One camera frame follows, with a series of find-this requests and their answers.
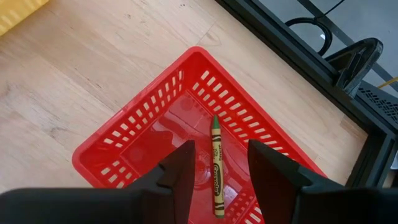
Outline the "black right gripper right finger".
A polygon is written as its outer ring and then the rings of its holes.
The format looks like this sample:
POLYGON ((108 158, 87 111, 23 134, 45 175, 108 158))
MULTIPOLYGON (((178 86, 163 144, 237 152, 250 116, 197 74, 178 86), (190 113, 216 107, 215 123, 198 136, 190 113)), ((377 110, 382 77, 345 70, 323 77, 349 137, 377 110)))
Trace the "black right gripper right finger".
POLYGON ((396 188, 347 188, 254 139, 248 164, 266 223, 397 223, 396 188))

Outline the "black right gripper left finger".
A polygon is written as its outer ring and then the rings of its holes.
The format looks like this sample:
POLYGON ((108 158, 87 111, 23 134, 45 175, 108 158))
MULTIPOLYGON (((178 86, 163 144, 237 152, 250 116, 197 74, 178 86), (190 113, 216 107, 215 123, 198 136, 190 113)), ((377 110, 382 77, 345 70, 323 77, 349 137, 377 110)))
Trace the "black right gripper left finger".
POLYGON ((1 194, 1 223, 187 223, 195 142, 122 189, 24 188, 1 194))

